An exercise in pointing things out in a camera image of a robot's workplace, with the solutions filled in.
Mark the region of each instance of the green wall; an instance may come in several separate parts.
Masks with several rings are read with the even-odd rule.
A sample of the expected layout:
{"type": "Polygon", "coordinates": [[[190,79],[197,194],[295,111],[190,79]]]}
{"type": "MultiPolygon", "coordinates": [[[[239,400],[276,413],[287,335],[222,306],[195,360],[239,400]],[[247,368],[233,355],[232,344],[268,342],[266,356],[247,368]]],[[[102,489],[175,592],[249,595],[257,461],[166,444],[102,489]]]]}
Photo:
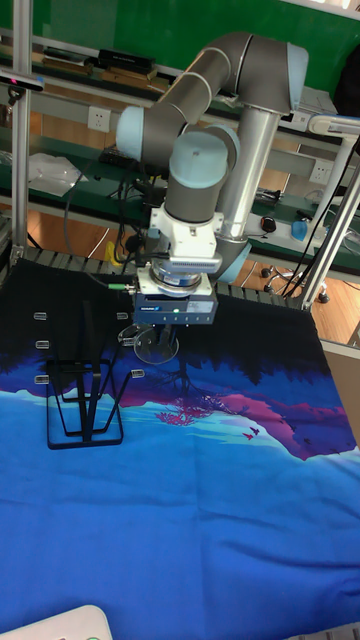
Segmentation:
{"type": "MultiPolygon", "coordinates": [[[[11,28],[12,0],[0,0],[11,28]]],[[[360,22],[281,0],[34,0],[34,34],[117,47],[185,68],[207,42],[229,31],[290,41],[310,56],[306,84],[333,93],[360,22]]]]}

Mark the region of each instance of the cable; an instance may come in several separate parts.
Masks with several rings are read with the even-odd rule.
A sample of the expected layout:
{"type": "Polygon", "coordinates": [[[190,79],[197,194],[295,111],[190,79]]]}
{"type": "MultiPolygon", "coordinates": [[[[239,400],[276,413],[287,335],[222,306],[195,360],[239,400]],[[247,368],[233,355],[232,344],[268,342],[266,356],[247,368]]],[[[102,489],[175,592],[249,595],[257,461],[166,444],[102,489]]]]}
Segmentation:
{"type": "Polygon", "coordinates": [[[124,262],[124,264],[123,264],[123,268],[122,268],[122,270],[121,270],[121,275],[122,275],[122,276],[124,275],[124,273],[125,273],[125,271],[126,271],[126,267],[128,266],[128,264],[129,264],[129,262],[130,262],[130,260],[131,260],[131,256],[132,256],[132,253],[129,253],[129,254],[126,256],[126,260],[125,260],[125,262],[124,262]]]}
{"type": "Polygon", "coordinates": [[[257,233],[257,234],[251,234],[251,236],[248,236],[248,238],[263,238],[263,240],[268,240],[269,236],[267,236],[268,232],[265,231],[264,233],[257,233]]]}
{"type": "Polygon", "coordinates": [[[153,84],[148,84],[147,86],[149,87],[149,89],[153,89],[153,91],[159,91],[159,93],[165,93],[165,89],[160,89],[159,87],[154,87],[153,84]]]}
{"type": "MultiPolygon", "coordinates": [[[[339,186],[340,186],[340,184],[341,184],[341,181],[342,181],[342,179],[343,179],[343,177],[344,177],[344,174],[345,174],[346,169],[347,169],[347,168],[348,168],[348,166],[349,166],[349,163],[350,163],[350,160],[351,160],[352,154],[353,154],[353,152],[354,152],[354,150],[355,150],[355,147],[356,147],[356,146],[357,146],[357,144],[358,144],[358,141],[359,141],[359,138],[356,140],[355,144],[353,145],[353,147],[352,147],[352,149],[351,149],[351,152],[349,153],[349,157],[348,157],[348,159],[347,159],[347,161],[346,161],[346,163],[345,163],[345,166],[344,166],[344,168],[343,168],[343,170],[342,170],[341,176],[340,176],[340,178],[339,178],[339,180],[338,180],[338,183],[337,183],[337,185],[336,185],[336,187],[335,187],[335,189],[334,189],[334,193],[337,191],[337,189],[339,188],[339,186]]],[[[294,273],[293,273],[292,277],[290,278],[289,282],[287,283],[287,285],[286,285],[286,287],[285,287],[285,289],[284,289],[284,292],[283,292],[283,294],[282,294],[284,298],[285,298],[285,297],[291,297],[291,295],[294,293],[295,289],[296,289],[299,285],[301,285],[301,284],[302,284],[302,282],[303,282],[303,281],[304,281],[304,279],[306,278],[307,274],[309,273],[309,271],[310,271],[311,267],[313,266],[313,264],[314,264],[314,262],[315,262],[316,254],[314,254],[314,257],[311,259],[310,263],[308,264],[308,266],[307,266],[307,267],[306,267],[306,269],[304,270],[304,272],[303,272],[303,274],[302,274],[301,278],[299,278],[299,280],[298,280],[298,282],[297,282],[296,286],[295,286],[295,287],[293,287],[293,288],[291,289],[291,291],[288,291],[288,288],[289,288],[290,284],[292,284],[292,282],[294,281],[294,278],[295,278],[295,276],[297,275],[297,273],[298,273],[298,271],[299,271],[299,269],[300,269],[300,267],[301,267],[301,265],[302,265],[302,262],[303,262],[303,260],[304,260],[304,257],[305,257],[305,256],[306,256],[306,254],[307,254],[307,251],[308,251],[308,249],[309,249],[309,247],[310,247],[310,245],[311,245],[312,239],[313,239],[313,237],[314,237],[314,235],[315,235],[315,233],[316,233],[316,231],[317,231],[317,228],[318,228],[318,226],[319,226],[320,222],[324,219],[324,217],[326,216],[326,214],[327,214],[327,212],[328,212],[328,209],[329,209],[329,207],[330,207],[330,205],[331,205],[331,202],[332,202],[333,197],[334,197],[334,196],[333,196],[333,194],[332,194],[332,195],[330,196],[330,198],[329,198],[329,200],[328,200],[328,202],[327,202],[327,204],[326,204],[325,208],[324,208],[324,211],[322,212],[322,214],[321,214],[320,218],[317,220],[317,222],[316,222],[316,224],[315,224],[315,226],[314,226],[314,228],[313,228],[313,230],[312,230],[312,233],[311,233],[310,238],[309,238],[309,240],[308,240],[308,243],[307,243],[307,245],[306,245],[306,247],[305,247],[305,250],[304,250],[304,252],[303,252],[303,254],[302,254],[302,256],[301,256],[301,258],[300,258],[300,260],[299,260],[299,262],[298,262],[298,264],[297,264],[297,266],[296,266],[296,268],[295,268],[295,271],[294,271],[294,273]]]]}
{"type": "Polygon", "coordinates": [[[347,284],[348,287],[351,287],[352,289],[355,289],[355,291],[360,291],[360,287],[355,287],[354,284],[351,284],[351,282],[346,282],[346,280],[343,280],[344,284],[347,284]]]}
{"type": "Polygon", "coordinates": [[[350,251],[350,253],[351,253],[353,256],[360,256],[359,251],[355,251],[354,249],[352,249],[351,247],[349,247],[349,246],[348,246],[348,244],[347,244],[347,242],[346,242],[346,240],[347,240],[347,239],[346,239],[346,237],[345,237],[345,238],[343,239],[343,245],[344,245],[345,249],[347,249],[348,251],[350,251]]]}
{"type": "MultiPolygon", "coordinates": [[[[337,211],[333,211],[332,209],[328,209],[328,213],[332,213],[333,216],[337,216],[337,211]]],[[[353,215],[353,219],[354,218],[358,218],[360,219],[360,215],[357,215],[356,213],[353,215]]]]}
{"type": "Polygon", "coordinates": [[[41,248],[41,247],[40,247],[40,245],[36,242],[36,240],[34,240],[34,238],[32,237],[32,235],[30,235],[30,233],[29,233],[29,232],[27,232],[27,234],[28,234],[28,238],[29,238],[30,242],[34,245],[34,247],[35,247],[36,249],[40,249],[40,251],[42,251],[42,248],[41,248]]]}
{"type": "Polygon", "coordinates": [[[139,253],[136,252],[132,258],[128,259],[129,262],[134,262],[134,260],[141,260],[142,262],[150,260],[151,258],[158,258],[159,260],[168,260],[170,258],[170,254],[166,252],[155,251],[154,253],[139,253]]]}
{"type": "Polygon", "coordinates": [[[242,281],[240,287],[243,287],[247,281],[249,280],[250,276],[254,273],[255,267],[257,265],[257,262],[254,262],[253,266],[251,267],[249,273],[247,274],[246,278],[242,281]]]}
{"type": "Polygon", "coordinates": [[[101,238],[101,240],[99,240],[99,242],[97,243],[96,247],[93,248],[93,250],[91,251],[91,253],[89,253],[88,255],[88,259],[91,258],[91,256],[95,253],[96,249],[98,249],[102,243],[103,240],[105,240],[107,234],[109,233],[110,229],[106,229],[103,237],[101,238]]]}
{"type": "Polygon", "coordinates": [[[119,186],[118,186],[119,230],[118,230],[118,234],[117,234],[117,237],[116,237],[116,240],[115,240],[115,247],[114,247],[114,260],[118,264],[122,264],[122,260],[120,260],[120,258],[118,257],[119,245],[122,248],[123,254],[125,252],[122,240],[123,240],[123,237],[125,235],[124,208],[125,208],[126,198],[127,198],[127,195],[128,195],[128,188],[125,188],[125,190],[124,190],[124,187],[125,187],[125,184],[127,184],[127,180],[129,178],[131,172],[135,168],[136,164],[137,164],[136,160],[133,160],[133,162],[130,163],[130,165],[128,166],[128,168],[124,172],[123,177],[121,178],[121,181],[119,182],[119,186]]]}
{"type": "Polygon", "coordinates": [[[276,295],[276,296],[277,296],[277,295],[279,295],[279,293],[280,293],[283,289],[285,289],[285,287],[286,287],[286,282],[285,282],[285,284],[283,284],[283,286],[282,286],[282,287],[280,287],[279,289],[276,289],[276,291],[275,291],[275,295],[276,295]]]}
{"type": "MultiPolygon", "coordinates": [[[[71,255],[71,259],[74,260],[79,265],[79,267],[81,269],[83,267],[82,262],[74,254],[74,250],[73,250],[73,248],[71,246],[71,243],[70,243],[70,239],[69,239],[69,236],[68,236],[68,230],[67,230],[67,221],[68,221],[68,216],[69,216],[69,208],[70,208],[70,204],[71,204],[71,201],[72,201],[74,193],[75,193],[75,189],[76,189],[77,185],[79,184],[81,178],[83,177],[85,172],[89,169],[89,167],[91,167],[93,162],[94,162],[94,160],[90,160],[90,162],[87,163],[85,169],[82,170],[82,172],[79,174],[75,184],[70,189],[69,195],[68,195],[68,199],[67,199],[67,202],[66,202],[65,212],[64,212],[64,238],[65,238],[66,246],[67,246],[68,251],[69,251],[69,253],[71,255]]],[[[101,280],[98,280],[98,278],[95,278],[95,276],[93,276],[92,273],[89,273],[89,271],[84,271],[84,273],[86,273],[86,275],[89,276],[89,278],[91,278],[91,280],[94,280],[95,282],[97,282],[97,284],[100,284],[102,287],[105,287],[106,289],[108,288],[108,285],[105,284],[105,282],[102,282],[101,280]]]]}

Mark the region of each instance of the wall socket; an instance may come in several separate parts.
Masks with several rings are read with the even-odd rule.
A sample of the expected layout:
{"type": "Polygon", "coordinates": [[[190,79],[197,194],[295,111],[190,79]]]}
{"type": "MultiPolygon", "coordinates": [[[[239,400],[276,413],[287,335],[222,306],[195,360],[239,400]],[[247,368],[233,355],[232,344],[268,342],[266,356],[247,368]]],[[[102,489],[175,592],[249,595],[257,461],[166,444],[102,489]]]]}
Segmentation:
{"type": "Polygon", "coordinates": [[[310,182],[316,182],[317,184],[327,184],[333,166],[334,163],[330,162],[329,160],[316,159],[314,168],[309,178],[310,182]]]}
{"type": "Polygon", "coordinates": [[[110,109],[101,109],[100,107],[89,107],[88,128],[95,131],[110,131],[110,109]]]}

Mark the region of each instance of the plastic bag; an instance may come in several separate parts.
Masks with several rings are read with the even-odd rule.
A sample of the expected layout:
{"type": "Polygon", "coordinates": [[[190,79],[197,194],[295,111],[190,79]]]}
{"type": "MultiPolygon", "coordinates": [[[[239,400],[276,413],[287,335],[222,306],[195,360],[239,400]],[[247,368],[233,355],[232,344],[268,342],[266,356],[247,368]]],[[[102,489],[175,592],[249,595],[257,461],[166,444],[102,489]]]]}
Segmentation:
{"type": "Polygon", "coordinates": [[[355,231],[355,229],[349,229],[346,232],[343,244],[350,253],[360,256],[360,233],[355,231]]]}
{"type": "Polygon", "coordinates": [[[12,153],[8,151],[0,151],[0,164],[5,164],[7,167],[12,166],[12,153]]]}
{"type": "Polygon", "coordinates": [[[29,158],[29,187],[60,198],[75,184],[81,171],[67,158],[35,153],[29,158]]]}

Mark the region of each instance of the caster wheel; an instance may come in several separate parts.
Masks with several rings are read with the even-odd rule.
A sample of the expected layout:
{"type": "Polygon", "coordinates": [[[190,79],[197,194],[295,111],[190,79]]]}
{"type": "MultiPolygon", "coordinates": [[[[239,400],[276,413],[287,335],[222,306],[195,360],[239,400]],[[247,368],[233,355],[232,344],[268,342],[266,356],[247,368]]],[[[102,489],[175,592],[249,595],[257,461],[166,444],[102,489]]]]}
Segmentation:
{"type": "Polygon", "coordinates": [[[322,304],[329,302],[330,298],[327,293],[319,293],[319,300],[322,304]]]}

